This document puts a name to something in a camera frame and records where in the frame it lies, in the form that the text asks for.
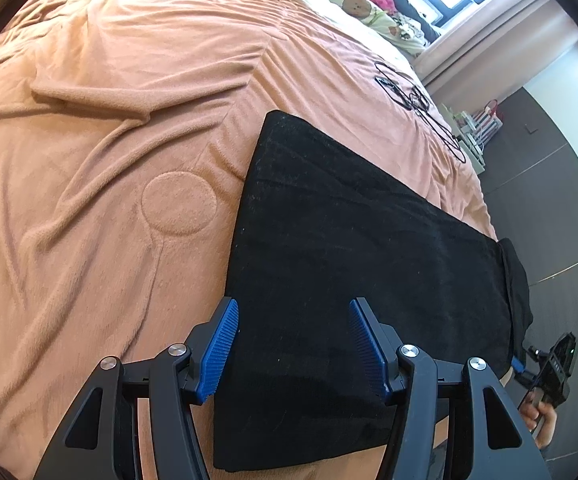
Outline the person right hand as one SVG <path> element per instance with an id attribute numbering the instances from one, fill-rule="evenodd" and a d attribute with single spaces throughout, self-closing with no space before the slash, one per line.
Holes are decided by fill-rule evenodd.
<path id="1" fill-rule="evenodd" d="M 558 415 L 554 407 L 544 400 L 536 401 L 535 393 L 528 392 L 520 404 L 519 413 L 534 437 L 540 450 L 548 448 L 554 437 Z"/>

